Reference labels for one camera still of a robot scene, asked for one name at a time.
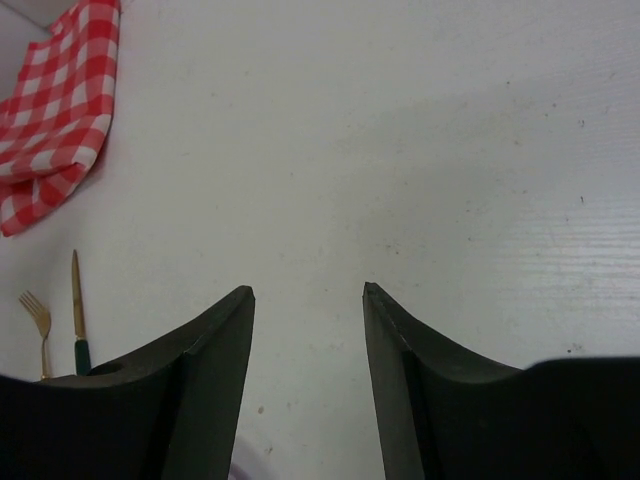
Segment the red white checkered cloth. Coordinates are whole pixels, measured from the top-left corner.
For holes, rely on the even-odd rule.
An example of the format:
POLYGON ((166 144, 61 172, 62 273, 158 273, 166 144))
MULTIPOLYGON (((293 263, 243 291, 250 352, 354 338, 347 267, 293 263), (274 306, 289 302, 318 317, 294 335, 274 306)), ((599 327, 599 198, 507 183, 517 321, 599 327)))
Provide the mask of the red white checkered cloth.
POLYGON ((28 46, 1 103, 1 233, 60 207, 93 168, 114 116, 121 7, 79 1, 28 46))

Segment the gold knife green handle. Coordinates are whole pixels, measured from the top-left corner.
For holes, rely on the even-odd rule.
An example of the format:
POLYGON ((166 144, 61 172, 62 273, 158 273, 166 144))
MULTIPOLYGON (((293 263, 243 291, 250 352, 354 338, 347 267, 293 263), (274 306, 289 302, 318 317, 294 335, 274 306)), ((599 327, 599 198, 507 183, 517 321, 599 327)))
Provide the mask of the gold knife green handle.
POLYGON ((76 337, 74 343, 75 369, 77 375, 86 376, 91 370, 91 358, 89 352, 89 344, 86 338, 86 325, 80 281, 79 259, 76 250, 74 250, 72 253, 71 277, 74 331, 76 337))

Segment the gold fork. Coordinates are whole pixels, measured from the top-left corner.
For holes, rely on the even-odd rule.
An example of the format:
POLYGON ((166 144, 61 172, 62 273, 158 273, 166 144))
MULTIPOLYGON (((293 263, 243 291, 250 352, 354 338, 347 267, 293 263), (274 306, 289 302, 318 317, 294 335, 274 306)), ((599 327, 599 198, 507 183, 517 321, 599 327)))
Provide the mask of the gold fork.
POLYGON ((19 302, 32 317, 40 334, 41 378, 48 379, 51 377, 51 369, 47 353, 47 341, 51 330, 51 315, 49 309, 29 291, 25 291, 20 295, 19 302))

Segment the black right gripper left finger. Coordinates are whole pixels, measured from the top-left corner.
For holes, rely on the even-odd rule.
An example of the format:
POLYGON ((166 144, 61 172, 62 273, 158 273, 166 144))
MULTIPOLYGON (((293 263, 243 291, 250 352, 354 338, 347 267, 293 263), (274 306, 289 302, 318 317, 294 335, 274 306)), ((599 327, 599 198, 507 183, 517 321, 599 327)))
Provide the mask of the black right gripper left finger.
POLYGON ((255 297, 240 286, 197 318, 85 376, 1 380, 5 479, 224 479, 255 297))

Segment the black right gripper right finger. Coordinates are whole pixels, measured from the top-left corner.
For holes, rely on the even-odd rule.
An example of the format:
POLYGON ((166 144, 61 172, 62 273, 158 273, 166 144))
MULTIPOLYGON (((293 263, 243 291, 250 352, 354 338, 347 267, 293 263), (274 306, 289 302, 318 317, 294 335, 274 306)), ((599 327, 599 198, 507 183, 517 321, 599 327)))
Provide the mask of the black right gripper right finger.
POLYGON ((387 478, 638 477, 637 358, 521 370, 440 334, 377 284, 363 310, 387 478))

